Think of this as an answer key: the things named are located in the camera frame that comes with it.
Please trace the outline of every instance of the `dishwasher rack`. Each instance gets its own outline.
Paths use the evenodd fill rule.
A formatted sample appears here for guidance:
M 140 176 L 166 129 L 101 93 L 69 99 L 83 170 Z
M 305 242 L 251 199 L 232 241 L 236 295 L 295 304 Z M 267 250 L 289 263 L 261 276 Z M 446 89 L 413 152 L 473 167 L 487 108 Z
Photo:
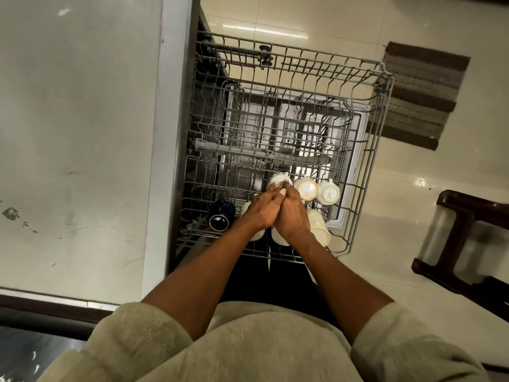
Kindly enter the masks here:
M 336 204 L 305 205 L 326 220 L 331 251 L 348 253 L 392 84 L 380 62 L 199 32 L 177 254 L 221 235 L 207 224 L 214 201 L 238 214 L 277 172 L 339 186 Z M 270 230 L 244 254 L 302 262 Z

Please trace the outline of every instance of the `person's right hand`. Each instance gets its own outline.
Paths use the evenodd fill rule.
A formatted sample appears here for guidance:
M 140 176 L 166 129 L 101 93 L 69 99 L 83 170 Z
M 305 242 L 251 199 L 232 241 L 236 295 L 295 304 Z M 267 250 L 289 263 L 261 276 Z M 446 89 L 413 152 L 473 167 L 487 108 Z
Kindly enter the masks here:
M 296 236 L 306 234 L 310 230 L 308 213 L 300 199 L 299 191 L 290 185 L 288 181 L 284 182 L 286 196 L 279 209 L 274 227 L 286 242 L 292 245 Z

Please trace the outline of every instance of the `doormat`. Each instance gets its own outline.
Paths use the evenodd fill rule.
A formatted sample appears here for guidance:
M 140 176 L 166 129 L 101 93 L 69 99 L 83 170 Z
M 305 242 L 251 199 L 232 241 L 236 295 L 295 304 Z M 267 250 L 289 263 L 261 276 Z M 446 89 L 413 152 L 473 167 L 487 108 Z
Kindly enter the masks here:
M 470 57 L 390 42 L 383 62 L 395 79 L 382 136 L 436 150 Z

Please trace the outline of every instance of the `wire rack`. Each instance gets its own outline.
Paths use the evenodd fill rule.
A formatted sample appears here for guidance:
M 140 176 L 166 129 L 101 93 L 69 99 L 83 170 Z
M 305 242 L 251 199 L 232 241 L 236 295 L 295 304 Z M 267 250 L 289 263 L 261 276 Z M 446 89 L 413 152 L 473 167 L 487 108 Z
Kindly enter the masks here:
M 199 32 L 177 255 L 220 236 L 206 220 L 214 201 L 238 212 L 277 172 L 339 186 L 336 204 L 305 205 L 321 211 L 331 251 L 348 253 L 392 84 L 380 62 Z M 270 230 L 244 254 L 302 262 Z

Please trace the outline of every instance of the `beige sweater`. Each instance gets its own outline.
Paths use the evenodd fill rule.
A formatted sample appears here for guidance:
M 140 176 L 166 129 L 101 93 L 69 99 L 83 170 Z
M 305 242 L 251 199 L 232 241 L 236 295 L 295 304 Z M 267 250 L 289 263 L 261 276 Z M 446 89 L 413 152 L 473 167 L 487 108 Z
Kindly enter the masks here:
M 58 357 L 45 381 L 487 381 L 482 366 L 431 334 L 397 303 L 375 314 L 350 347 L 337 328 L 252 302 L 217 306 L 193 342 L 161 310 L 128 303 L 103 319 L 80 352 Z

